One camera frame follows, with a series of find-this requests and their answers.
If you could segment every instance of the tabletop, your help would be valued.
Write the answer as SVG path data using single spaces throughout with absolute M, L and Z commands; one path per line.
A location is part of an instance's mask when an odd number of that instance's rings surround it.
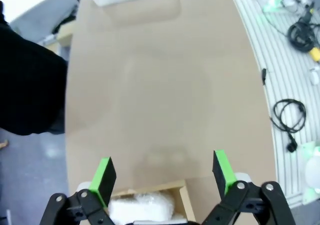
M 261 76 L 233 0 L 81 0 L 66 93 L 70 191 L 112 157 L 116 190 L 186 179 L 197 221 L 220 201 L 213 150 L 276 180 Z

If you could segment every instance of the screw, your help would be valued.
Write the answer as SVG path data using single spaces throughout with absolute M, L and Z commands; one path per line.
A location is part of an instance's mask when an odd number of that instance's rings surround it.
M 57 202 L 60 202 L 62 200 L 62 196 L 58 196 L 56 199 L 55 199 Z
M 245 185 L 244 185 L 242 182 L 239 182 L 239 183 L 236 185 L 236 187 L 237 187 L 238 189 L 244 189 L 244 188 L 245 188 Z
M 83 193 L 81 193 L 81 197 L 85 198 L 88 195 L 88 193 L 86 191 L 84 191 Z
M 265 188 L 269 191 L 272 191 L 274 189 L 274 186 L 272 186 L 272 184 L 268 183 Z

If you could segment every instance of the ribbed metal surface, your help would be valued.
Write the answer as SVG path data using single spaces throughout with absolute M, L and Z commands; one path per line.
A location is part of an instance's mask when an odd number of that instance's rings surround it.
M 287 38 L 277 32 L 264 17 L 256 0 L 234 0 L 250 39 L 258 68 L 267 69 L 264 87 L 269 114 L 273 105 L 281 99 L 296 99 L 305 104 L 307 119 L 305 127 L 294 138 L 298 144 L 316 141 L 320 137 L 320 85 L 312 85 L 308 71 L 315 62 L 304 54 L 294 50 Z M 269 19 L 282 32 L 298 20 L 296 14 L 269 13 Z M 315 15 L 313 23 L 319 23 Z M 286 108 L 284 122 L 288 125 L 297 121 L 300 113 L 295 106 Z M 286 151 L 289 143 L 285 132 L 272 126 L 276 175 L 288 202 L 295 207 L 301 204 L 303 188 L 302 161 L 297 154 Z

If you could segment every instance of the open box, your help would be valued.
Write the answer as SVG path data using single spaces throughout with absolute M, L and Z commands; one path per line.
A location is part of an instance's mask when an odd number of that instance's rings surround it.
M 169 182 L 161 185 L 151 186 L 147 188 L 140 189 L 128 189 L 119 192 L 114 192 L 111 195 L 112 199 L 119 197 L 128 197 L 134 194 L 145 194 L 151 192 L 161 192 L 167 191 L 172 195 L 174 199 L 174 212 L 183 215 L 189 221 L 196 221 L 194 211 L 191 206 L 189 193 L 187 190 L 187 185 L 185 180 L 179 180 L 174 182 Z

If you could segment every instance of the yellow connector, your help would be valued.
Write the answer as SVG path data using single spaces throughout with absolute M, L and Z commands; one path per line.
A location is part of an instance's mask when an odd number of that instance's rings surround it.
M 309 51 L 309 54 L 310 54 L 310 56 L 312 57 L 312 59 L 315 62 L 319 62 L 320 61 L 320 50 L 319 50 L 319 48 L 317 48 L 317 47 L 312 48 Z

